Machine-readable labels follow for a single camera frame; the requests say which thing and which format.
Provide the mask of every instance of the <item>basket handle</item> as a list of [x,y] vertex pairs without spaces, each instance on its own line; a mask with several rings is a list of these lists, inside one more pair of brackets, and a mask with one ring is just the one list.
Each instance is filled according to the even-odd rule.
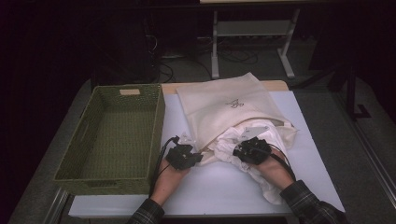
[[90,189],[119,189],[120,186],[114,180],[90,180],[85,182]]
[[140,95],[139,89],[120,90],[120,95]]
[[82,142],[84,140],[85,134],[88,131],[88,128],[90,127],[90,123],[87,120],[83,120],[81,122],[78,134],[77,134],[77,140],[79,142]]

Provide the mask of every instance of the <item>black cable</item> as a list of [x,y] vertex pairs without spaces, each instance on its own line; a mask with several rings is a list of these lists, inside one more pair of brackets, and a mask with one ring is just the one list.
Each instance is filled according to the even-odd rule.
[[279,147],[276,147],[276,146],[274,146],[274,145],[272,145],[272,144],[268,144],[268,145],[269,145],[270,147],[274,147],[276,150],[278,150],[278,151],[280,151],[280,153],[282,153],[282,155],[285,157],[285,160],[286,160],[287,163],[285,163],[285,161],[283,161],[282,159],[280,159],[280,158],[279,158],[276,154],[274,154],[274,153],[272,153],[270,156],[271,156],[272,158],[274,158],[275,160],[277,160],[277,161],[289,172],[289,174],[291,175],[291,178],[292,178],[294,181],[296,181],[296,176],[295,176],[293,170],[291,169],[290,162],[289,162],[289,160],[288,160],[288,157],[286,157],[285,153],[283,153],[283,151],[280,150]]
[[155,183],[157,182],[157,179],[158,179],[158,176],[159,176],[158,170],[160,169],[160,164],[163,161],[163,155],[165,154],[165,151],[166,151],[166,148],[168,147],[168,144],[171,141],[177,142],[178,139],[179,139],[179,137],[177,137],[177,136],[169,138],[168,141],[166,141],[166,143],[161,148],[160,155],[158,156],[157,163],[155,164],[154,174],[153,174],[153,176],[151,178],[151,184],[150,184],[150,187],[149,187],[148,197],[151,197],[151,195],[152,195],[152,193],[154,191]]
[[[224,37],[221,41],[218,40],[218,51],[220,51],[220,47],[230,47],[230,45],[225,45],[224,42],[226,42],[228,36]],[[210,43],[208,43],[205,46],[202,46],[201,49],[198,49],[197,55],[203,55],[206,53],[211,53],[213,51],[213,40],[210,41]]]
[[[255,64],[259,61],[259,56],[257,53],[252,52],[251,55],[249,55],[248,51],[245,50],[238,50],[239,52],[242,52],[246,55],[245,58],[239,58],[231,52],[230,54],[225,54],[223,51],[219,51],[218,55],[220,56],[221,59],[227,62],[231,63],[242,63],[242,64]],[[254,61],[251,63],[247,63],[248,60],[254,58]]]
[[189,62],[193,62],[193,63],[198,63],[199,65],[201,65],[206,70],[207,74],[209,75],[209,78],[210,79],[212,78],[212,74],[210,73],[209,69],[207,69],[207,67],[203,63],[200,63],[200,62],[198,62],[198,61],[196,61],[194,59],[190,59],[190,58],[188,58],[186,56],[183,56],[183,57],[180,57],[180,58],[167,59],[167,60],[168,60],[167,62],[162,62],[162,64],[172,63],[172,62],[176,62],[176,61],[189,61]]
[[157,39],[157,37],[155,37],[155,35],[146,35],[146,37],[150,37],[155,40],[154,47],[152,49],[148,50],[148,53],[150,53],[151,55],[154,55],[154,50],[158,47],[158,39]]
[[165,168],[163,168],[163,169],[158,173],[158,176],[157,176],[157,177],[159,177],[159,176],[163,173],[163,171],[165,171],[166,168],[168,168],[170,165],[171,165],[171,164],[169,163],[167,166],[165,166]]
[[162,65],[162,66],[168,68],[168,69],[170,70],[170,72],[171,72],[170,74],[169,74],[169,73],[165,73],[164,71],[161,71],[161,69],[160,69],[161,74],[164,74],[164,75],[166,75],[166,76],[168,77],[168,79],[166,79],[166,80],[164,81],[164,83],[166,83],[166,82],[168,82],[168,81],[170,81],[170,80],[172,80],[172,79],[173,79],[174,82],[177,82],[177,81],[176,81],[176,78],[174,77],[174,71],[173,71],[173,69],[172,69],[169,65],[166,65],[166,64],[164,64],[164,63],[160,63],[160,65]]

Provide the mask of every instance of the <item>white cloth bag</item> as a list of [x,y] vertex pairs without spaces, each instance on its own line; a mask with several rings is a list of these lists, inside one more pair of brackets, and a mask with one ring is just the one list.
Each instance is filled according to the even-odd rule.
[[177,94],[198,151],[207,150],[228,128],[249,119],[271,120],[285,147],[292,146],[296,129],[251,73],[179,87]]

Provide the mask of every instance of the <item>sleeve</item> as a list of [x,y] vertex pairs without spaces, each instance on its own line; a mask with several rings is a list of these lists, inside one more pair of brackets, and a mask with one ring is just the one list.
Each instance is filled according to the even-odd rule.
[[329,203],[321,202],[299,180],[285,188],[280,196],[289,205],[293,214],[306,224],[347,224],[346,215]]
[[142,205],[134,212],[127,224],[156,224],[164,215],[163,209],[151,199],[146,199]]

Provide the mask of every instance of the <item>person's left hand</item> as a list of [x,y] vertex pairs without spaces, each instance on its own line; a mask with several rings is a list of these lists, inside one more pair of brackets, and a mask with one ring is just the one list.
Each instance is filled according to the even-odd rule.
[[163,172],[158,176],[150,199],[163,206],[169,196],[177,189],[183,177],[189,173],[190,169],[177,170],[167,160],[163,160],[160,165],[160,171]]

